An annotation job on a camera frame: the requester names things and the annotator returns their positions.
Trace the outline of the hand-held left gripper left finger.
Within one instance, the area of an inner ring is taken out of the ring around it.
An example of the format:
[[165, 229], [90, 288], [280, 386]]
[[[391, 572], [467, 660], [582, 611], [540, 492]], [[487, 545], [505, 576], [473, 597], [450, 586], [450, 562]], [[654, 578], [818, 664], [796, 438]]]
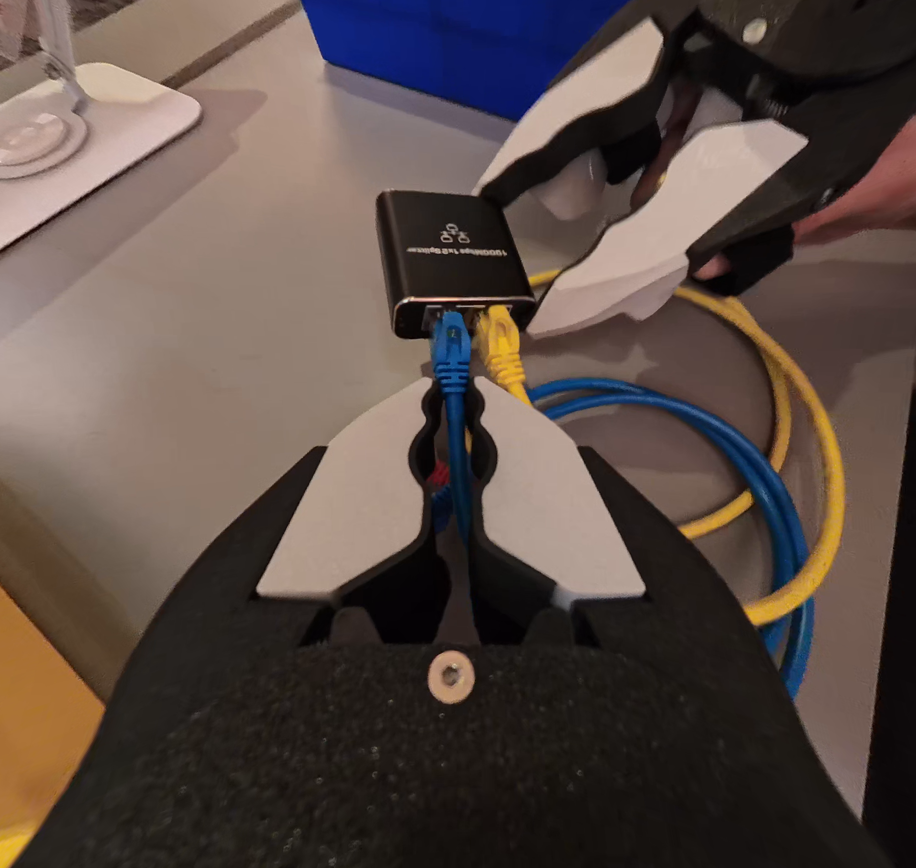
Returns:
[[449, 599], [427, 479], [441, 395], [418, 379], [366, 410], [316, 455], [259, 597], [370, 616], [386, 643], [431, 643]]

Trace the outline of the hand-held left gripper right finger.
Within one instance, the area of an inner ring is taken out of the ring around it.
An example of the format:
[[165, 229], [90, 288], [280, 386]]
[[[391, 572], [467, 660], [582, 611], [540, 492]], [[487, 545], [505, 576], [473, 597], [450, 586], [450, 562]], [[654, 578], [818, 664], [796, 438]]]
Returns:
[[544, 610], [644, 599], [646, 584], [576, 443], [474, 378], [468, 574], [482, 643], [520, 643]]

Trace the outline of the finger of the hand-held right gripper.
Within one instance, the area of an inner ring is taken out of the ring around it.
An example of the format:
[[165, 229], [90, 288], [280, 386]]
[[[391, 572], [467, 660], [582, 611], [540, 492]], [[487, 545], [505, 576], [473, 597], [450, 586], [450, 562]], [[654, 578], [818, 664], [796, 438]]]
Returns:
[[533, 193], [544, 205], [595, 205], [610, 179], [609, 148], [625, 179], [647, 161], [667, 94], [671, 54], [644, 19], [547, 89], [518, 121], [475, 186], [510, 205]]
[[687, 252], [807, 146], [773, 120], [712, 125], [670, 162], [648, 202], [609, 224], [590, 251], [549, 285], [529, 323], [533, 339], [616, 316], [643, 321], [688, 275]]

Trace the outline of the blue plastic bin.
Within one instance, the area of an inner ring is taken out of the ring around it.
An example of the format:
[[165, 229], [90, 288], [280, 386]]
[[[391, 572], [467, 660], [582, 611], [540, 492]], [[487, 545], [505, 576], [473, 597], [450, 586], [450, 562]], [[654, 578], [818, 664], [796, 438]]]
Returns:
[[324, 60], [510, 120], [631, 0], [302, 0]]

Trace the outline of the black ethernet port adapter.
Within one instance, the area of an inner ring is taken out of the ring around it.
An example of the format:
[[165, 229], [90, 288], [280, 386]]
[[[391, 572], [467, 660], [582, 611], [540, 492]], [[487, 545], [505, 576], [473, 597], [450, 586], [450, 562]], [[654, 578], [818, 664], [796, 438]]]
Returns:
[[375, 228], [390, 323], [402, 340], [429, 337], [445, 311], [508, 309], [520, 331], [537, 299], [502, 210], [471, 195], [386, 190]]

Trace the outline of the yellow plastic bin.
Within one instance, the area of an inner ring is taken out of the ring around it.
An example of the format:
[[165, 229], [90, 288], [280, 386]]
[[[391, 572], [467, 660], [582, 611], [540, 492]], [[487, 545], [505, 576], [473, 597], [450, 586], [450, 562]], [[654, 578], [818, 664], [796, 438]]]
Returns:
[[11, 866], [71, 782], [104, 704], [1, 592], [1, 865]]

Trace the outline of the person's right hand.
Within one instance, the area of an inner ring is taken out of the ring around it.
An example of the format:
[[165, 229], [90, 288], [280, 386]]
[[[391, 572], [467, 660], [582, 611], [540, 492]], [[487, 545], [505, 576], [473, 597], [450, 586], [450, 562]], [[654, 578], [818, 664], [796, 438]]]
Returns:
[[915, 230], [915, 119], [842, 197], [794, 225], [795, 244], [829, 244], [858, 233]]

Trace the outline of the person's black clothing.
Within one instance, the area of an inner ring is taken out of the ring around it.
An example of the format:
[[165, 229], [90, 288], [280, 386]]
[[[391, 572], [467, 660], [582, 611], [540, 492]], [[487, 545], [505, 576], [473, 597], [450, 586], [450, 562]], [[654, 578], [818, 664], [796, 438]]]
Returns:
[[915, 396], [910, 397], [887, 587], [864, 827], [895, 866], [915, 865]]

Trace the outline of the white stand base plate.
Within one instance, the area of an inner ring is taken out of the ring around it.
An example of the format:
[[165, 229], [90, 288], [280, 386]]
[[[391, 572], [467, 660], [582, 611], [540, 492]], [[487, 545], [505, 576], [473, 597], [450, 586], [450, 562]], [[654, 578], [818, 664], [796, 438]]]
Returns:
[[200, 104], [108, 63], [2, 103], [1, 248], [17, 243], [200, 122]]

